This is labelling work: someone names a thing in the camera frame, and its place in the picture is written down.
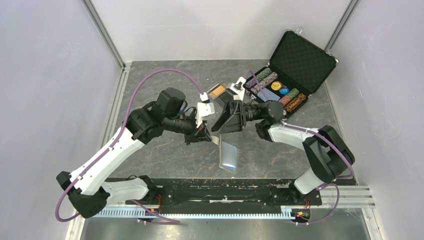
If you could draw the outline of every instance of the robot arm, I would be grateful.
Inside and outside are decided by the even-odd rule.
[[[294,198],[300,199],[323,183],[331,183],[348,168],[340,156],[333,149],[328,150],[326,142],[314,133],[331,142],[350,165],[355,162],[355,158],[333,127],[302,128],[281,123],[283,112],[283,105],[277,101],[258,104],[228,101],[211,130],[219,134],[241,132],[247,122],[262,120],[255,124],[261,139],[285,143],[305,151],[311,168],[289,186],[294,191]]]
[[[78,178],[67,194],[84,218],[96,215],[106,205],[132,199],[145,198],[149,201],[156,196],[156,186],[147,176],[119,182],[105,180],[125,159],[153,138],[161,136],[164,130],[184,134],[187,145],[212,141],[204,118],[215,113],[213,104],[206,100],[200,102],[190,115],[186,115],[181,111],[185,98],[177,89],[163,90],[156,101],[133,110],[126,126],[121,126],[90,160],[71,173],[63,171],[56,177],[63,190]],[[110,147],[122,128],[124,130],[119,141]],[[81,173],[108,148],[109,151],[81,177]]]

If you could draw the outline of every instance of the white wall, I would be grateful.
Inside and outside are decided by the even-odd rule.
[[[424,2],[361,1],[328,86],[387,239],[422,239]]]
[[[96,152],[120,69],[80,0],[0,6],[0,239],[64,239],[56,175]]]
[[[268,59],[286,29],[324,48],[349,0],[93,0],[126,62]]]

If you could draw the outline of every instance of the case lid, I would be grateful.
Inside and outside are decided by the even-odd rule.
[[[288,30],[282,36],[269,64],[290,79],[315,93],[339,61],[324,50]]]

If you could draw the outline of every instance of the gray floor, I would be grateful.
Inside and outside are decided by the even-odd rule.
[[[145,61],[131,66],[122,104],[119,110],[118,128],[127,109],[129,98],[137,84],[147,74],[161,68],[178,68],[188,72],[206,90],[215,83],[226,86],[243,76],[247,69],[254,72],[267,64],[267,60],[194,60],[194,61]],[[138,92],[132,105],[140,108],[155,101],[160,91],[173,87],[183,91],[189,106],[199,98],[197,88],[179,73],[160,73],[149,79]],[[209,127],[216,118],[208,121]],[[298,110],[288,123],[309,128],[330,125],[339,129],[325,86]],[[209,142],[184,144],[184,136],[164,132],[148,145],[134,153],[121,164],[111,177],[148,175],[151,178],[297,178],[309,168],[305,153],[295,147],[271,143],[258,137],[253,122],[243,132],[229,133],[223,141],[239,149],[236,173],[223,170],[219,165],[218,146]]]
[[[267,60],[199,60],[199,61],[148,61],[134,62],[131,67],[125,95],[118,116],[123,119],[129,98],[140,80],[161,68],[178,68],[187,71],[200,85],[208,89],[215,83],[235,82],[246,69],[254,71],[267,64]],[[180,89],[186,94],[189,105],[199,101],[199,92],[184,76],[161,73],[141,88],[133,109],[156,100],[158,93],[167,87]],[[322,86],[310,100],[293,115],[289,123],[320,128],[330,125],[339,129],[329,95]],[[258,138],[253,123],[246,130],[224,136],[224,141],[240,150],[238,170],[230,173],[218,167],[219,150],[212,143],[184,144],[181,134],[165,132],[162,137],[129,157],[111,177],[149,175],[151,178],[297,178],[309,168],[303,151],[280,143],[270,143]],[[312,220],[329,211],[313,209]],[[307,227],[296,227],[287,220],[203,220],[183,219],[182,225],[149,225],[134,219],[90,218],[85,222],[84,240],[367,240],[368,231],[360,209],[338,209],[327,221]]]

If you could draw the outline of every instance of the black case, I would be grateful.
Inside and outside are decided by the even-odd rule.
[[[255,75],[258,75],[266,68],[270,68],[278,75],[278,78],[273,82],[281,82],[289,90],[297,88],[299,93],[307,96],[305,101],[285,117],[289,118],[308,101],[311,94],[320,88],[338,63],[339,60],[334,56],[331,56],[296,32],[287,30],[272,54],[268,66],[261,68]],[[252,76],[246,80],[246,83],[249,81],[254,81]],[[283,94],[271,88],[273,82],[266,88],[282,98]],[[256,94],[251,93],[247,85],[245,85],[245,88],[251,97],[254,96],[252,98],[258,103],[264,102]]]

